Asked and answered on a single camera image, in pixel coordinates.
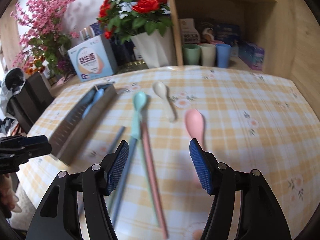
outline trash bag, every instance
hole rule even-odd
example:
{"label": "trash bag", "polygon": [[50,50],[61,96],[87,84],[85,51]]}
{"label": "trash bag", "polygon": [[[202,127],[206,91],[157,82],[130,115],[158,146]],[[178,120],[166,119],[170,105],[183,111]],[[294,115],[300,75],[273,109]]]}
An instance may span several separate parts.
{"label": "trash bag", "polygon": [[5,117],[16,119],[8,113],[7,105],[13,96],[21,92],[25,82],[26,78],[20,68],[13,68],[4,75],[0,92],[0,109]]}

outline pink spoon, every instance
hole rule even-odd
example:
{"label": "pink spoon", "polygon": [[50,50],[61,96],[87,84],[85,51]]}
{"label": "pink spoon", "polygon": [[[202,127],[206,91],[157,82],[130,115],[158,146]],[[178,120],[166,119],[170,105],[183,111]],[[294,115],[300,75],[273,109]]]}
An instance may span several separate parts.
{"label": "pink spoon", "polygon": [[185,114],[184,122],[191,139],[196,138],[204,150],[204,119],[202,114],[196,109],[189,109]]}

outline silver bolt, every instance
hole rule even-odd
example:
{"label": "silver bolt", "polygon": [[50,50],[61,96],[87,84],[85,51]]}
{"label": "silver bolt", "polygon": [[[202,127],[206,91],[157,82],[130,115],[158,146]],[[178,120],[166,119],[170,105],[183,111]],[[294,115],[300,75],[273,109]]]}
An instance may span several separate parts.
{"label": "silver bolt", "polygon": [[65,171],[60,171],[58,174],[59,178],[63,178],[67,173]]}
{"label": "silver bolt", "polygon": [[92,169],[93,171],[97,171],[97,170],[99,170],[100,168],[101,168],[100,164],[95,164],[95,165],[92,165],[92,167],[91,167],[91,169]]}
{"label": "silver bolt", "polygon": [[225,163],[218,163],[218,168],[220,170],[225,170],[227,168],[227,165]]}
{"label": "silver bolt", "polygon": [[254,175],[254,176],[260,176],[260,174],[261,174],[261,172],[259,171],[259,170],[253,170],[252,171],[252,174]]}

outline blue gripper pad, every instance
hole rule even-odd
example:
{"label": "blue gripper pad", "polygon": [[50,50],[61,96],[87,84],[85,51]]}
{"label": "blue gripper pad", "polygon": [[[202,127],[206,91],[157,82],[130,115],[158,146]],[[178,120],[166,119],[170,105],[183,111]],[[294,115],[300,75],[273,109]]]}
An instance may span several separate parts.
{"label": "blue gripper pad", "polygon": [[203,150],[195,139],[190,141],[189,152],[202,188],[205,189],[209,195],[212,194],[213,186],[211,183],[211,173],[204,159]]}
{"label": "blue gripper pad", "polygon": [[111,194],[118,185],[119,179],[121,177],[124,165],[127,161],[129,155],[129,144],[127,142],[121,147],[113,165],[108,173],[108,186],[107,192]]}

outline yellow checkered tablecloth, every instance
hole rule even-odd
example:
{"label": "yellow checkered tablecloth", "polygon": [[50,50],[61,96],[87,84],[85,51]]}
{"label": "yellow checkered tablecloth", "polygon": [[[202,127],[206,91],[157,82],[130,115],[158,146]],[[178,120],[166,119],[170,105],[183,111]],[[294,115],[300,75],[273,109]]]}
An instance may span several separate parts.
{"label": "yellow checkered tablecloth", "polygon": [[[178,116],[175,123],[167,121],[162,103],[152,91],[152,83],[157,80],[170,88]],[[76,102],[94,84],[106,81],[115,82],[117,89],[125,88],[126,92],[101,113],[70,167],[50,156],[21,165],[19,180],[35,206],[59,171],[84,171],[100,162],[120,126],[128,127],[122,139],[129,140],[132,96],[142,90],[151,98],[148,128],[170,239],[192,240],[203,230],[212,204],[205,190],[190,183],[194,168],[184,126],[189,108],[198,109],[204,116],[206,150],[219,162],[238,171],[261,170],[281,205],[292,238],[309,221],[320,201],[320,123],[293,82],[196,66],[185,67],[184,71],[163,67],[125,73],[66,88],[28,135],[50,137]],[[116,226],[119,240],[162,239],[144,176],[136,153]],[[239,196],[230,239],[236,234]]]}

